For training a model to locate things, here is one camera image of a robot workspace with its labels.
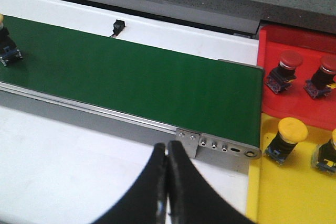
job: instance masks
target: green conveyor belt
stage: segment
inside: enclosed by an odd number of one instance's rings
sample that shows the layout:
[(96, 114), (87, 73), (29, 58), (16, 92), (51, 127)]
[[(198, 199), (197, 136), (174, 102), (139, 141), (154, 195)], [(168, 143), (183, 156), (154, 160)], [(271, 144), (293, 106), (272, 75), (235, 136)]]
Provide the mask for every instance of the green conveyor belt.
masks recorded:
[(14, 17), (4, 25), (24, 59), (1, 65), (1, 82), (259, 147), (259, 68)]

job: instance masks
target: white table surface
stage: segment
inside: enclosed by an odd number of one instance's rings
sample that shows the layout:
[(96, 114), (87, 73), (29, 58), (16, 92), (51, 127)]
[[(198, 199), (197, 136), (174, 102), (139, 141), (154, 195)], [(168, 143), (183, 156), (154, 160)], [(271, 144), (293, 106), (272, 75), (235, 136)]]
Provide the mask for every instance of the white table surface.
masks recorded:
[[(258, 41), (59, 0), (0, 0), (0, 13), (197, 56), (255, 65)], [(90, 223), (174, 135), (0, 91), (0, 223)], [(248, 160), (202, 147), (192, 162), (245, 212)]]

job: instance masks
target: metal bracket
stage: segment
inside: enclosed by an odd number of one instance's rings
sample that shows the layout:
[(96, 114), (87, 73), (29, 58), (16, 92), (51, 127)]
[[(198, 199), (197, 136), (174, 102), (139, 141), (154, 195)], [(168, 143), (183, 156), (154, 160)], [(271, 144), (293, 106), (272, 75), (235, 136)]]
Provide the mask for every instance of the metal bracket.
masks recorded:
[(206, 133), (177, 129), (176, 140), (181, 141), (188, 156), (192, 158), (196, 157), (198, 146), (248, 159), (261, 157), (261, 150), (258, 147)]

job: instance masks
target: red tray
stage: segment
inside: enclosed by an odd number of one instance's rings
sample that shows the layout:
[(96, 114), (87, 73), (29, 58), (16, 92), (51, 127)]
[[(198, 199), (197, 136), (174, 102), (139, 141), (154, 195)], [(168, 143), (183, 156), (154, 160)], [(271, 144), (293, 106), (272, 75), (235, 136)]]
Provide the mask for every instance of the red tray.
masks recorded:
[(328, 97), (312, 99), (303, 88), (305, 81), (320, 66), (325, 54), (336, 54), (336, 36), (311, 31), (268, 25), (259, 36), (258, 65), (265, 69), (265, 78), (280, 60), (285, 50), (293, 50), (303, 57), (303, 64), (296, 69), (297, 79), (289, 90), (274, 94), (264, 84), (263, 111), (277, 118), (296, 117), (322, 129), (336, 128), (336, 89)]

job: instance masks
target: yellow tray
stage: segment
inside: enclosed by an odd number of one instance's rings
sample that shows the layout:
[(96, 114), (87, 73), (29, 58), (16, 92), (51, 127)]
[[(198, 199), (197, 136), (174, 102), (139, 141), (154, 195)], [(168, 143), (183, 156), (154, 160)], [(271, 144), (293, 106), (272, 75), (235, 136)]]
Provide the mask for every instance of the yellow tray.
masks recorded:
[[(262, 151), (278, 131), (280, 119), (262, 114)], [(336, 223), (336, 176), (311, 168), (318, 144), (331, 131), (308, 126), (308, 138), (299, 143), (282, 166), (267, 156), (250, 162), (246, 215), (259, 224)]]

